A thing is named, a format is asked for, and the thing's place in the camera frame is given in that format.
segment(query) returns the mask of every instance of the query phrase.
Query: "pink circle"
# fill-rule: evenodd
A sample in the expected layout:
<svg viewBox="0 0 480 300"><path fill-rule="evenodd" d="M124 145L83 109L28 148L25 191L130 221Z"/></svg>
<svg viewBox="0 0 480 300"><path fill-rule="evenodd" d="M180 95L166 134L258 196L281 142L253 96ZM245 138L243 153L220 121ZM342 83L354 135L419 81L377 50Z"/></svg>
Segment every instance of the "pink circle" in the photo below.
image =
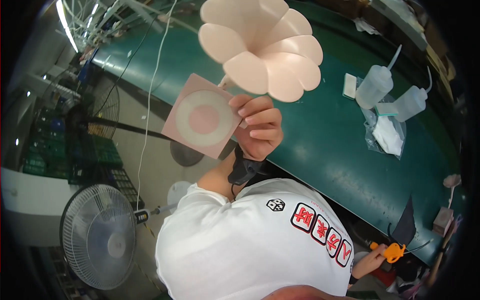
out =
<svg viewBox="0 0 480 300"><path fill-rule="evenodd" d="M200 105L193 109L188 117L188 123L193 131L200 134L213 132L220 121L216 109L210 105Z"/></svg>

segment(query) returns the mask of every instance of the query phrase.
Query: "pink square sheet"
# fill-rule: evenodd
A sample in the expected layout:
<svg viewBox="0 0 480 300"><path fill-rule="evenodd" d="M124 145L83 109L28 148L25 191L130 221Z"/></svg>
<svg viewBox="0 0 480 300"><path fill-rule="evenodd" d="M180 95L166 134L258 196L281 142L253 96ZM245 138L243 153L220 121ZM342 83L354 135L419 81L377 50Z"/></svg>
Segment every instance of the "pink square sheet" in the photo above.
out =
<svg viewBox="0 0 480 300"><path fill-rule="evenodd" d="M197 74L183 86L162 134L217 159L241 122L233 95Z"/></svg>

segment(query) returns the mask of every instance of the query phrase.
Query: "ceiling light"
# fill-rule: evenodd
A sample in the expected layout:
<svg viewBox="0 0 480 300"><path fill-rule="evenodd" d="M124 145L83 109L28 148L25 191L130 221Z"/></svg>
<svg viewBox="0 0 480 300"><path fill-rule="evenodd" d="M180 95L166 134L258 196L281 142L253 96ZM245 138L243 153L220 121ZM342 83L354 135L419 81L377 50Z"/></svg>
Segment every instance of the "ceiling light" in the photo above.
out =
<svg viewBox="0 0 480 300"><path fill-rule="evenodd" d="M73 36L70 32L70 29L68 28L67 19L65 19L65 12L63 11L63 4L61 3L61 0L57 1L57 12L59 13L60 22L63 28L65 29L65 33L67 34L68 40L72 44L73 49L75 49L75 52L78 53L77 45L73 40Z"/></svg>
<svg viewBox="0 0 480 300"><path fill-rule="evenodd" d="M96 12L96 9L98 8L98 3L95 4L95 6L93 7L93 10L92 10L92 14L94 14Z"/></svg>

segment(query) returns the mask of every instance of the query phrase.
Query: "plastic bottle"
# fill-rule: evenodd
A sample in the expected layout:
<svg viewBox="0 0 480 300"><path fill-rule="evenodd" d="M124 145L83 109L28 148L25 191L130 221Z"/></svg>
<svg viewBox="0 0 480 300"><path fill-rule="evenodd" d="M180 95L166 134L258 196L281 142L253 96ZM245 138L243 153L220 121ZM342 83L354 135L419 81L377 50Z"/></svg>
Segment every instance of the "plastic bottle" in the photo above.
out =
<svg viewBox="0 0 480 300"><path fill-rule="evenodd" d="M397 121L405 122L419 112L425 110L425 101L428 98L427 93L432 89L432 74L430 73L430 68L427 67L427 70L430 78L430 86L427 90L413 85L394 102L394 105L398 110L398 115L395 116Z"/></svg>
<svg viewBox="0 0 480 300"><path fill-rule="evenodd" d="M400 45L388 67L373 65L367 76L355 93L355 100L364 109L371 109L380 102L393 88L392 73L390 69L394 65L402 49Z"/></svg>

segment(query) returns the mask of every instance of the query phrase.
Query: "pink flower-shaped lamp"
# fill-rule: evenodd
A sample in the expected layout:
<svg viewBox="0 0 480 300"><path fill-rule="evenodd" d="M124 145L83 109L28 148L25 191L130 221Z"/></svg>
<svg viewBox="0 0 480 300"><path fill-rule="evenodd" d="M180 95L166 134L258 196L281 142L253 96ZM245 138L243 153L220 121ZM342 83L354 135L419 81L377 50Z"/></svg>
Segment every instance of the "pink flower-shaped lamp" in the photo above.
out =
<svg viewBox="0 0 480 300"><path fill-rule="evenodd" d="M295 102L320 83L322 47L283 0L207 0L200 17L200 45L226 74L219 86Z"/></svg>

